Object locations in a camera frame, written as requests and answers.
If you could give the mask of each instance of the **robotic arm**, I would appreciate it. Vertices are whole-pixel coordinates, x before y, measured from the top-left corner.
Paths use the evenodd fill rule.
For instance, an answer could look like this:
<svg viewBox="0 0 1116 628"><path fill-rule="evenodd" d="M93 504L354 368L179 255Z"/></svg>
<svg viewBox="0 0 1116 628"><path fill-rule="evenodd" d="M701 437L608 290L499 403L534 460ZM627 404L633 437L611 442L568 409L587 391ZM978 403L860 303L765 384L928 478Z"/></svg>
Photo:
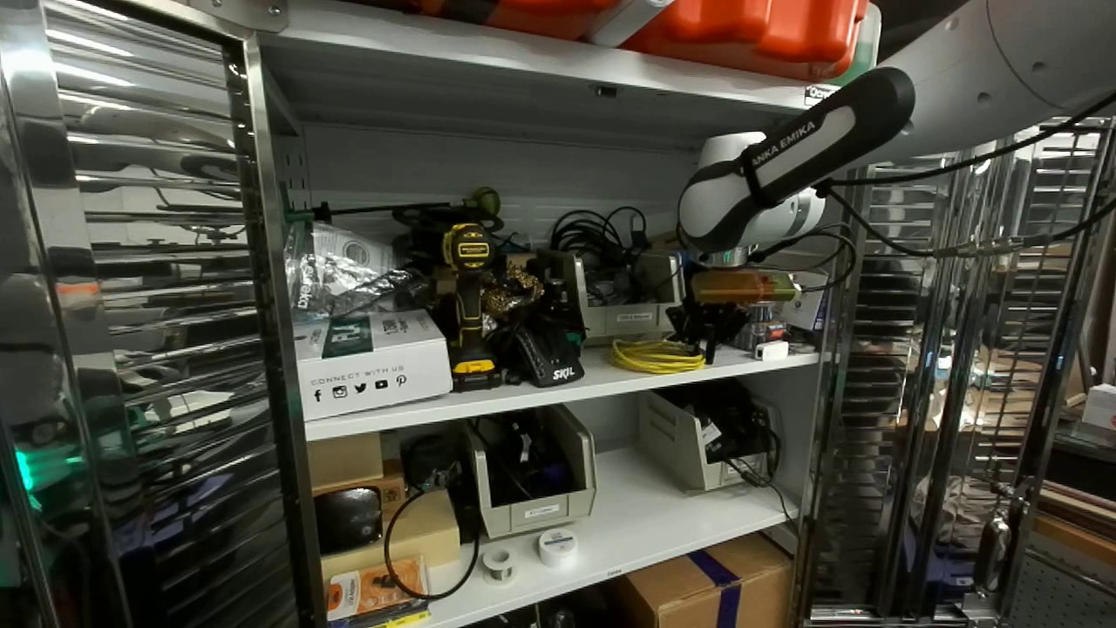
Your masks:
<svg viewBox="0 0 1116 628"><path fill-rule="evenodd" d="M680 198L696 251L766 248L819 223L814 181L973 146L1116 91L1112 0L969 0L887 66L706 163Z"/></svg>

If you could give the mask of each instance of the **label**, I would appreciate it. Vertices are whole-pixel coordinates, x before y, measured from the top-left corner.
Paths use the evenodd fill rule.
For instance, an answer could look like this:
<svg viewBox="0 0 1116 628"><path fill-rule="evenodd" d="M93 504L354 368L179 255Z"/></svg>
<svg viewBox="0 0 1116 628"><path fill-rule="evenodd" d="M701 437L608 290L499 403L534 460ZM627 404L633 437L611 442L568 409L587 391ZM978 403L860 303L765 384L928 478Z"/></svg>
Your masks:
<svg viewBox="0 0 1116 628"><path fill-rule="evenodd" d="M421 590L416 560L395 560L392 567L410 590ZM328 602L328 616L325 616L328 622L410 604L410 598L395 588L385 567L332 577L325 588L325 602Z"/></svg>
<svg viewBox="0 0 1116 628"><path fill-rule="evenodd" d="M561 504L523 509L523 522L561 516Z"/></svg>

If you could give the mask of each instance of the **storage shelf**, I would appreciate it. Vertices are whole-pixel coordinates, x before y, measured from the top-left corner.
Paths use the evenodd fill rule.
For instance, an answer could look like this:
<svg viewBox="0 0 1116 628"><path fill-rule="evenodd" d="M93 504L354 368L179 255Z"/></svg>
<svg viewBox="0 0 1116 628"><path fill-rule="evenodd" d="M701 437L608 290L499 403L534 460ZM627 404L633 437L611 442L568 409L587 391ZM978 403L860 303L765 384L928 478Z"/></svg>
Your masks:
<svg viewBox="0 0 1116 628"><path fill-rule="evenodd" d="M478 568L461 592L428 609L428 625L486 622L779 523L783 513L772 488L683 492L640 455L611 449L595 456L595 509L573 527L573 567L543 567L534 551L537 535L491 541L486 551L509 547L516 577L496 584ZM461 567L432 568L432 590L454 588L468 555L470 547L461 547Z"/></svg>
<svg viewBox="0 0 1116 628"><path fill-rule="evenodd" d="M296 117L701 146L817 102L803 82L354 4L294 0L264 44Z"/></svg>
<svg viewBox="0 0 1116 628"><path fill-rule="evenodd" d="M616 369L608 365L603 351L588 351L582 352L587 376L574 384L561 384L561 388L516 384L516 388L491 388L491 391L465 391L465 394L428 399L416 404L318 419L318 422L308 422L308 439L311 442L341 439L354 433L385 433L385 431L503 415L503 413L523 413L523 409L543 409L543 404L573 404L588 399L639 394L639 391L659 391L659 388L696 384L696 382L800 369L814 365L817 365L817 352L760 365L760 360L750 360L743 351L720 351L720 360L706 369L651 376L651 375Z"/></svg>

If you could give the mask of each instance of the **metal grid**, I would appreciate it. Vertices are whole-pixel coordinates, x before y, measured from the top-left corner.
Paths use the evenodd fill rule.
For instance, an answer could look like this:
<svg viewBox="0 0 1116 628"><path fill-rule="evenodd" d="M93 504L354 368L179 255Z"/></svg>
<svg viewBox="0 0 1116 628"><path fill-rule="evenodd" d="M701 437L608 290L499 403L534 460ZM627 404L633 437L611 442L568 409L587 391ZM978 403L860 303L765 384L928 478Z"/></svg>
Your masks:
<svg viewBox="0 0 1116 628"><path fill-rule="evenodd" d="M859 206L911 248L1052 234L1088 217L1102 155L1102 131L1061 134L944 177L866 188ZM1082 237L988 258L860 244L830 404L817 609L964 619L973 592L1003 604L1018 460L1049 415L1038 384L1062 376L1049 365L1075 332L1062 319L1076 312L1082 255Z"/></svg>
<svg viewBox="0 0 1116 628"><path fill-rule="evenodd" d="M91 472L87 487L75 474L31 487L37 523L55 530L49 551L84 555L79 590L46 598L43 616L53 625L294 625L249 244L244 66L218 44L103 6L60 0L46 25L31 11L21 28L28 38L46 28L35 61L49 63L37 91L13 94L13 131L26 159L49 163L28 171L67 330L64 404L79 433L79 449L70 442L64 456Z"/></svg>

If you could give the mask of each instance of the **stainless steel panel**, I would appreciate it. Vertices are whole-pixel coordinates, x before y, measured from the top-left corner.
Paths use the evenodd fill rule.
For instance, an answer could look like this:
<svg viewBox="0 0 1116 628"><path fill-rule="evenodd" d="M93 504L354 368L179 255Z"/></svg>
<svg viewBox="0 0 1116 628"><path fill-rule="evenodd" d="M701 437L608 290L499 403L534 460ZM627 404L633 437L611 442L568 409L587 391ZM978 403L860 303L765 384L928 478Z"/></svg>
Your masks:
<svg viewBox="0 0 1116 628"><path fill-rule="evenodd" d="M55 384L49 425L60 433L49 446L75 465L79 509L91 513L67 537L55 516L73 516L73 508L21 487L12 495L43 504L21 522L28 541L60 555L67 537L103 561L87 573L103 602L79 584L70 598L115 611L103 616L112 625L222 625L250 611L281 619L275 625L318 619L308 588L314 580L318 598L321 580L294 577L308 568L289 545L289 530L308 535L294 523L308 492L289 488L302 474L289 449L302 439L289 439L294 413L264 376L281 360L263 334L263 299L281 309L281 282L250 234L263 177L244 140L264 126L244 102L244 47L79 0L46 11L0 0L0 78L0 94L12 94L0 99L0 163L21 155L6 177L0 169L0 192L3 181L28 181L31 223L13 230L28 258L21 268L43 258L53 282L37 281L37 297L55 316L43 312L35 325L60 325L21 365L28 375L46 375L28 360L55 369L46 376ZM19 455L3 442L12 483ZM53 616L46 580L55 568L43 555L31 568Z"/></svg>

